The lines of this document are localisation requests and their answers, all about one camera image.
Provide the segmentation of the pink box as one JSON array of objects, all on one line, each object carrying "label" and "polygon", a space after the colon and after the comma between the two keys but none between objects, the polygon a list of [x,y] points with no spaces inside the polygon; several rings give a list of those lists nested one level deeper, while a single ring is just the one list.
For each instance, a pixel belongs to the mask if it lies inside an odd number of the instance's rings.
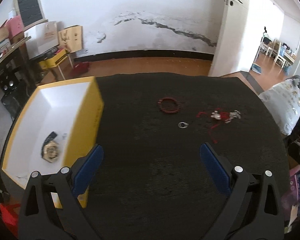
[{"label": "pink box", "polygon": [[24,31],[24,25],[23,25],[23,21],[22,21],[20,15],[17,15],[15,17],[9,19],[6,22],[5,27],[8,30],[9,39],[12,39],[16,35],[18,35]]}]

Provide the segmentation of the black gold wrist watch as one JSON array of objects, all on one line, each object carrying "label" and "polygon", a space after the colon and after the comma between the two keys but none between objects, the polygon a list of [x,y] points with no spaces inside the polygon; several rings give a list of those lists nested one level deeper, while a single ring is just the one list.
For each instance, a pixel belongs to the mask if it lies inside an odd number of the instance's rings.
[{"label": "black gold wrist watch", "polygon": [[49,163],[54,163],[59,156],[58,143],[55,141],[58,134],[52,131],[44,140],[41,148],[41,158]]}]

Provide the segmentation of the red bag on floor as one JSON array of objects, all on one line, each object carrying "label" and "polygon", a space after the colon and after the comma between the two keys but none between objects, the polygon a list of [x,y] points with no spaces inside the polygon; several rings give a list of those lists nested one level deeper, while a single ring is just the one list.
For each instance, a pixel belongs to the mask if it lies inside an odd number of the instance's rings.
[{"label": "red bag on floor", "polygon": [[89,71],[90,62],[80,62],[76,64],[70,72],[72,78],[76,78]]}]

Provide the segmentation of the white framed monitor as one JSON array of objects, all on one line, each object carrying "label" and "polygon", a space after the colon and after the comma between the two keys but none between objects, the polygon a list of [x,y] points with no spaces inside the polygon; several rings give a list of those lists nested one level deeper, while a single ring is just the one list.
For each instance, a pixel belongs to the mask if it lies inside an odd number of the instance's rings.
[{"label": "white framed monitor", "polygon": [[40,0],[13,0],[17,15],[21,16],[24,30],[46,21]]}]

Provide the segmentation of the black side desk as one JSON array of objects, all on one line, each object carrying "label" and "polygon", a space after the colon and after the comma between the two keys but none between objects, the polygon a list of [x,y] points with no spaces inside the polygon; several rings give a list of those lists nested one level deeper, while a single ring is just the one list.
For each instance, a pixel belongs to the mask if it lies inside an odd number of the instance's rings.
[{"label": "black side desk", "polygon": [[19,42],[12,44],[8,47],[6,53],[0,55],[0,74],[3,71],[10,71],[19,80],[16,89],[10,93],[5,94],[0,88],[4,95],[11,94],[20,89],[21,94],[29,98],[37,87],[37,70],[31,62],[26,48],[26,41],[29,39],[30,37],[25,37]]}]

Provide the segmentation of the black speaker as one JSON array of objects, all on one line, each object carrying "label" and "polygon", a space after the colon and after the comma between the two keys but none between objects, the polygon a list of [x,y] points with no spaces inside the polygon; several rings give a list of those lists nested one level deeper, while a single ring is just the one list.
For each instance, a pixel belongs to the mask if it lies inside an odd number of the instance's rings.
[{"label": "black speaker", "polygon": [[3,71],[0,74],[0,88],[7,94],[16,89],[19,84],[19,80],[16,75],[10,71]]}]

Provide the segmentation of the white chair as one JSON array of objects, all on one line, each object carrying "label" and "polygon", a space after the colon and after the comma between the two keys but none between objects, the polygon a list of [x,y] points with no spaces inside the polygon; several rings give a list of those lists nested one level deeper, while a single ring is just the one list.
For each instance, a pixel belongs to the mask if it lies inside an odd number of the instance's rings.
[{"label": "white chair", "polygon": [[274,50],[273,53],[275,54],[274,62],[276,64],[279,64],[281,68],[283,68],[286,64],[285,59],[285,47],[282,45],[282,43],[279,40],[274,41]]}]

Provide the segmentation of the white patterned pillow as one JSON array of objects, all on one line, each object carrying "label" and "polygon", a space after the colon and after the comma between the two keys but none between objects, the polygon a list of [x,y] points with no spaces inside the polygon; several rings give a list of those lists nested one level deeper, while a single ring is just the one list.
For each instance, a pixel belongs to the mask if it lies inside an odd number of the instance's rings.
[{"label": "white patterned pillow", "polygon": [[300,118],[300,78],[286,79],[258,95],[281,134],[290,135]]}]

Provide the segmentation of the red plastic bag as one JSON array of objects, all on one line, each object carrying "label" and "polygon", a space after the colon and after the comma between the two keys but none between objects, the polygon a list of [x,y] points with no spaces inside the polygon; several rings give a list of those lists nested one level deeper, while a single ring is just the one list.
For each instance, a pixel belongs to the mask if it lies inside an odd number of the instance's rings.
[{"label": "red plastic bag", "polygon": [[19,215],[15,211],[18,208],[20,208],[19,203],[13,205],[0,204],[2,221],[15,236],[18,235]]}]

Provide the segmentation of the yellow cardboard box white inside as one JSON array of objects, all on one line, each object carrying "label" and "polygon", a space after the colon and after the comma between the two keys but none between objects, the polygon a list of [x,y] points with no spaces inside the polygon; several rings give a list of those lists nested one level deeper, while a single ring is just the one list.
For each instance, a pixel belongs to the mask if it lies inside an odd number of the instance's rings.
[{"label": "yellow cardboard box white inside", "polygon": [[[20,202],[33,171],[56,173],[72,166],[95,145],[104,108],[93,76],[54,82],[36,88],[7,136],[1,175],[10,196]],[[41,158],[46,137],[55,131],[59,156],[54,163]]]}]

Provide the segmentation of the white paper shopping bag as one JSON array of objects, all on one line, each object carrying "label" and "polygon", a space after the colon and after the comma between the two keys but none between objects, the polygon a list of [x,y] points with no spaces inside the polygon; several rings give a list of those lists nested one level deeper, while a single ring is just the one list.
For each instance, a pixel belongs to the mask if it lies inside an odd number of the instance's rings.
[{"label": "white paper shopping bag", "polygon": [[30,59],[35,58],[44,52],[59,45],[57,22],[45,22],[35,25],[25,31],[26,48]]}]

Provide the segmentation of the black patterned table cloth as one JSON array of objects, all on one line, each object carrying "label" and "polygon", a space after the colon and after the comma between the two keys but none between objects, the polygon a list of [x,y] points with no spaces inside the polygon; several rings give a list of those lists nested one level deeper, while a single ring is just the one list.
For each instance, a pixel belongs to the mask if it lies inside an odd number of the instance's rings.
[{"label": "black patterned table cloth", "polygon": [[101,239],[204,239],[227,199],[200,158],[204,143],[249,173],[270,170],[280,197],[286,191],[279,129],[240,79],[94,78],[104,102],[95,145],[104,156],[78,200]]}]

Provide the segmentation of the brown paper shopping bag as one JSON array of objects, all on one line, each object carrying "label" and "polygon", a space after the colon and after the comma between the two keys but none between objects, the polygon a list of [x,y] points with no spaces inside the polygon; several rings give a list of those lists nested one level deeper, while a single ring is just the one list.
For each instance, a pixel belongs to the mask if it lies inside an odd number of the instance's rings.
[{"label": "brown paper shopping bag", "polygon": [[82,26],[73,25],[58,32],[59,45],[71,53],[83,49]]}]

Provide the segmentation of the yellow flat box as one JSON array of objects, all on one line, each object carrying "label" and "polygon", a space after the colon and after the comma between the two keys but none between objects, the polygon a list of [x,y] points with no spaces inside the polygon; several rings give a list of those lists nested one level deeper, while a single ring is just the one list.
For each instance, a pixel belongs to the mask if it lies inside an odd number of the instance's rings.
[{"label": "yellow flat box", "polygon": [[42,57],[38,64],[41,70],[47,70],[50,68],[57,67],[67,57],[66,49],[60,49],[52,56]]}]

